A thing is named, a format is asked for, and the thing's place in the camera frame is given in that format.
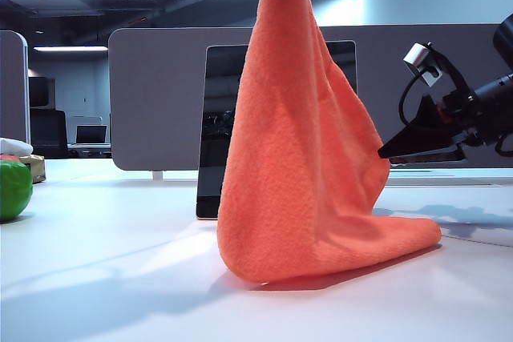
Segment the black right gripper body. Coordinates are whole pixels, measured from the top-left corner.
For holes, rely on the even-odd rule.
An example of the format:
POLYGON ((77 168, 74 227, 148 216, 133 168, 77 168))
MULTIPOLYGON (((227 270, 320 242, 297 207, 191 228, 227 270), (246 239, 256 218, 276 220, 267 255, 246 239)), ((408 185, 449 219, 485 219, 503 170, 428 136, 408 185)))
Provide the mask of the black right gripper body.
POLYGON ((443 122, 440 148, 465 143, 471 147, 494 144, 499 149, 504 142, 505 91, 453 91, 438 103, 438 111, 443 122))

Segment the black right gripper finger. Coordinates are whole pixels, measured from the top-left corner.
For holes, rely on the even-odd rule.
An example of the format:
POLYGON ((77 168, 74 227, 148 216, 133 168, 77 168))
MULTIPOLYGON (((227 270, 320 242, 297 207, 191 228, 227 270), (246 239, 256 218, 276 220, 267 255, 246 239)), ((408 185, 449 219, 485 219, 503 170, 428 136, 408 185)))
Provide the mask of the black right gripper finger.
POLYGON ((424 151, 435 151, 456 146, 452 126, 444 123, 433 99, 424 95, 413 121, 385 143, 378 155, 382 159, 409 155, 424 151))
POLYGON ((452 146, 435 151, 424 151, 409 155, 397 155, 390 158, 390 162, 395 165, 412 163, 444 163, 460 162, 467 157, 463 149, 459 146, 452 146))

